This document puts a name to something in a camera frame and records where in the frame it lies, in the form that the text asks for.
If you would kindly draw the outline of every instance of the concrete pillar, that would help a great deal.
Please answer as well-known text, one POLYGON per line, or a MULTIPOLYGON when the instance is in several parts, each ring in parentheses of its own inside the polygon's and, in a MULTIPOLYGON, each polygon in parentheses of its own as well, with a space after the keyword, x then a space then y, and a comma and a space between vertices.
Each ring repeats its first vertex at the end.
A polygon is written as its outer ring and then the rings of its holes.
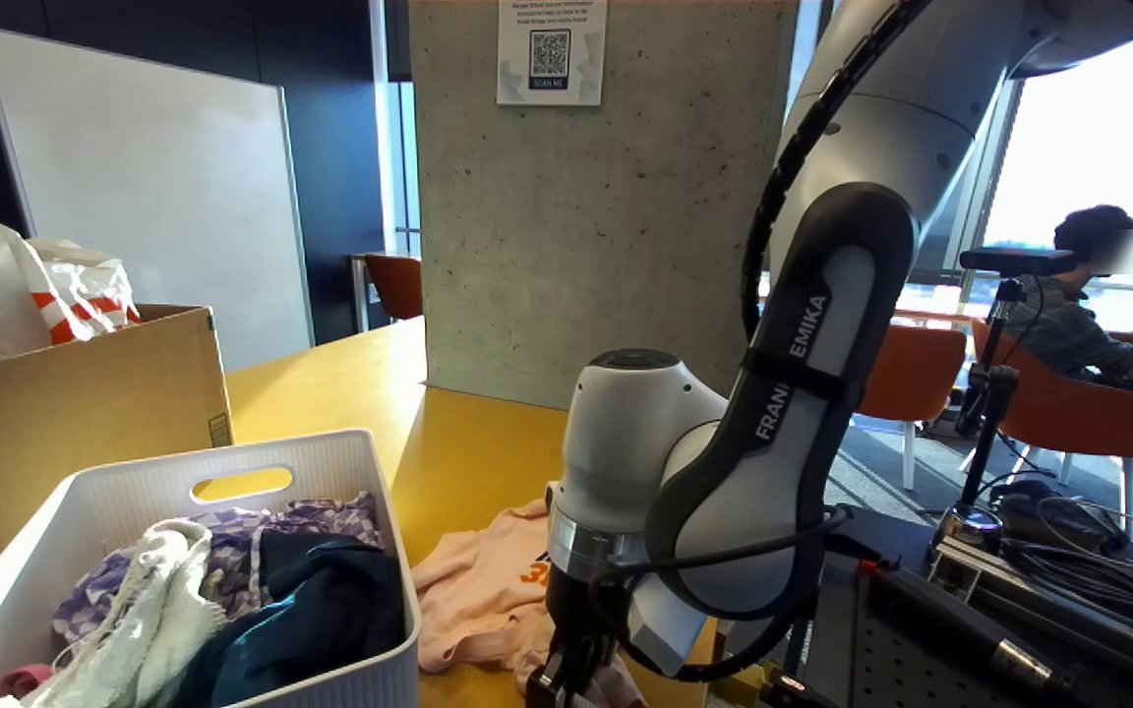
POLYGON ((611 348, 728 389, 796 0, 611 0, 601 105, 497 105, 497 0, 412 0, 429 382, 566 407, 611 348))

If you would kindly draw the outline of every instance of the white sign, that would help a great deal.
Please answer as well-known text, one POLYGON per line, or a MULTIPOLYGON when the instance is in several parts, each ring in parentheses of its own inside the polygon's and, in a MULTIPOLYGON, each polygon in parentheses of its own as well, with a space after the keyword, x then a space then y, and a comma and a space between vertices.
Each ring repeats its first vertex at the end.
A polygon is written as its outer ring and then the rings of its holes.
POLYGON ((601 105, 604 0, 501 0, 501 105, 601 105))

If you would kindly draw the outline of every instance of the orange chair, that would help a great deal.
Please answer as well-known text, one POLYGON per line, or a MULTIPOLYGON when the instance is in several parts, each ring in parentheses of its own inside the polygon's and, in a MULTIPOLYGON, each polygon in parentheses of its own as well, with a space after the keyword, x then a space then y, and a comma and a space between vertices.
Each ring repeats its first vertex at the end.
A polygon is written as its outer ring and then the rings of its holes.
POLYGON ((375 282, 379 302, 389 318, 416 318, 421 316, 421 261, 367 252, 361 263, 367 263, 367 281, 375 282))
MULTIPOLYGON (((973 318, 974 360, 985 360, 986 335, 990 327, 973 318)), ((1122 457, 1119 520, 1133 535, 1133 389, 1061 377, 1006 335, 990 361, 1020 374, 1000 421, 1004 437, 1067 457, 1122 457)))
POLYGON ((890 323, 856 415, 903 424, 902 486, 918 486, 918 424, 938 421, 962 366, 962 330, 890 323))

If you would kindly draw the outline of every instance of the wooden table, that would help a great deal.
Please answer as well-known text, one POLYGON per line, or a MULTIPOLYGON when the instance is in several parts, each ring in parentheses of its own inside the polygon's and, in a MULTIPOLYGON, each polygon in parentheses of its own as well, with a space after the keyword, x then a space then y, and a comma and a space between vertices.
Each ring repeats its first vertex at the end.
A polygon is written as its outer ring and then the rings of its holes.
MULTIPOLYGON (((393 323, 308 353, 227 374, 237 442, 283 442, 368 428, 410 564, 443 530, 479 530, 503 509, 542 496, 563 476, 563 411, 426 385, 426 323, 393 323)), ((705 703, 699 686, 671 686, 632 664, 648 703, 705 703)), ((421 677, 416 703, 524 703, 506 674, 454 668, 421 677)))

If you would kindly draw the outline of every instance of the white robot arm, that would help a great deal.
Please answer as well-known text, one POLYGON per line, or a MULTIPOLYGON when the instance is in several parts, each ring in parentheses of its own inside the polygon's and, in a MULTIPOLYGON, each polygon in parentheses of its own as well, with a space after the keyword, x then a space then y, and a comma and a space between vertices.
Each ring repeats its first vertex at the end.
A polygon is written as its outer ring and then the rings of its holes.
POLYGON ((552 500, 547 677, 583 693, 620 640, 679 680, 733 674, 808 615, 821 490, 911 248, 1000 82, 1133 39, 1133 0, 846 0, 797 103, 746 261, 774 288, 746 311, 728 396, 657 349, 594 360, 572 403, 552 500), (709 618, 740 640, 683 664, 709 618))

